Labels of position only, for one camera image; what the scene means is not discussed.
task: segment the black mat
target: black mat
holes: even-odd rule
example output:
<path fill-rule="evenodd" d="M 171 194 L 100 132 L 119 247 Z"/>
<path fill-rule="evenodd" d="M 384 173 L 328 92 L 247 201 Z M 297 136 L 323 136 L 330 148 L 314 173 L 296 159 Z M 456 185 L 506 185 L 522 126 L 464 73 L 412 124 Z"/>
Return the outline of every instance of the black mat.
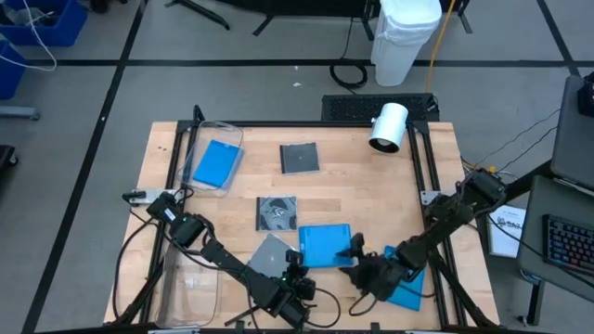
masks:
<path fill-rule="evenodd" d="M 437 100 L 428 93 L 324 96 L 322 121 L 371 121 L 391 102 L 407 107 L 409 121 L 439 122 Z"/>

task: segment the keyboard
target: keyboard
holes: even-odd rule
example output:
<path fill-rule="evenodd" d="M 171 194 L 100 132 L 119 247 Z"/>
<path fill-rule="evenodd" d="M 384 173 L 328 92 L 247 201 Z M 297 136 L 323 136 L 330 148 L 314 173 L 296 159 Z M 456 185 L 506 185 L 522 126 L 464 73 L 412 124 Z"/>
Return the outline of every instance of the keyboard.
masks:
<path fill-rule="evenodd" d="M 594 226 L 547 214 L 544 260 L 594 276 Z"/>

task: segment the blue case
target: blue case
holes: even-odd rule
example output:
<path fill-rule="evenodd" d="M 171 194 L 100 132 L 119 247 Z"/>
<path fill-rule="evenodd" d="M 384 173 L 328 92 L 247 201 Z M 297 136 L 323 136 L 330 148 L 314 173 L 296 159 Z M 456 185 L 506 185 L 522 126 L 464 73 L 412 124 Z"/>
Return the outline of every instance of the blue case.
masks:
<path fill-rule="evenodd" d="M 192 178 L 209 186 L 222 188 L 231 173 L 235 173 L 236 158 L 241 159 L 241 148 L 211 140 Z"/>
<path fill-rule="evenodd" d="M 394 254 L 395 248 L 392 246 L 386 246 L 384 249 L 385 256 L 392 256 Z M 407 286 L 409 289 L 421 293 L 423 290 L 423 280 L 425 278 L 425 269 L 423 269 L 417 278 L 414 281 L 408 282 L 400 282 L 399 285 Z M 400 305 L 406 307 L 407 309 L 413 311 L 420 310 L 420 296 L 400 287 L 396 288 L 392 296 L 388 298 L 388 302 L 394 303 L 396 305 Z"/>
<path fill-rule="evenodd" d="M 353 265 L 352 258 L 336 256 L 351 247 L 351 226 L 314 225 L 299 227 L 299 243 L 303 265 L 310 268 L 327 268 Z"/>

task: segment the clear plastic container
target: clear plastic container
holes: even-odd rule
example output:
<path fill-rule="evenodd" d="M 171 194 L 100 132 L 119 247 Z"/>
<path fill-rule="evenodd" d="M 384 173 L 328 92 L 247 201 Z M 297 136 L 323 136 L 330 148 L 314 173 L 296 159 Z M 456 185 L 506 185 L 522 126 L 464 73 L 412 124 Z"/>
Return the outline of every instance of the clear plastic container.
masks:
<path fill-rule="evenodd" d="M 190 152 L 177 179 L 196 191 L 222 197 L 243 158 L 243 130 L 224 122 L 201 122 Z"/>
<path fill-rule="evenodd" d="M 199 256 L 197 261 L 214 265 Z M 191 262 L 175 247 L 165 253 L 159 308 L 155 324 L 160 328 L 203 327 L 221 308 L 221 272 Z"/>

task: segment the white cable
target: white cable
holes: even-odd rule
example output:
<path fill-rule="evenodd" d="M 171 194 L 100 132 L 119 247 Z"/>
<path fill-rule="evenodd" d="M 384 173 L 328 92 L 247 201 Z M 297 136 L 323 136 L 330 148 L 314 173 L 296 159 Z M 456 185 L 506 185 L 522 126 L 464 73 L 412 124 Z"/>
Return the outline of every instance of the white cable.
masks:
<path fill-rule="evenodd" d="M 54 71 L 56 69 L 56 67 L 58 66 L 58 62 L 56 61 L 56 58 L 54 58 L 54 55 L 52 55 L 51 52 L 49 52 L 49 49 L 47 48 L 47 46 L 45 46 L 44 42 L 41 40 L 41 37 L 39 37 L 39 34 L 37 33 L 37 30 L 35 29 L 35 24 L 34 24 L 34 20 L 33 20 L 33 16 L 31 14 L 31 9 L 29 8 L 29 4 L 27 4 L 27 0 L 22 0 L 23 5 L 25 5 L 25 8 L 27 8 L 27 14 L 29 15 L 29 24 L 31 24 L 31 31 L 33 32 L 33 35 L 35 36 L 35 39 L 37 40 L 37 43 L 39 43 L 39 45 L 46 51 L 46 53 L 52 58 L 52 61 L 54 62 L 54 66 L 52 66 L 51 69 L 46 69 L 46 68 L 42 68 L 42 67 L 38 67 L 38 66 L 31 66 L 31 65 L 26 65 L 26 64 L 21 64 L 17 61 L 8 59 L 2 55 L 0 55 L 0 59 L 2 59 L 3 61 L 7 61 L 11 64 L 17 65 L 17 66 L 21 66 L 24 67 L 25 69 L 33 69 L 33 70 L 39 70 L 39 71 Z"/>

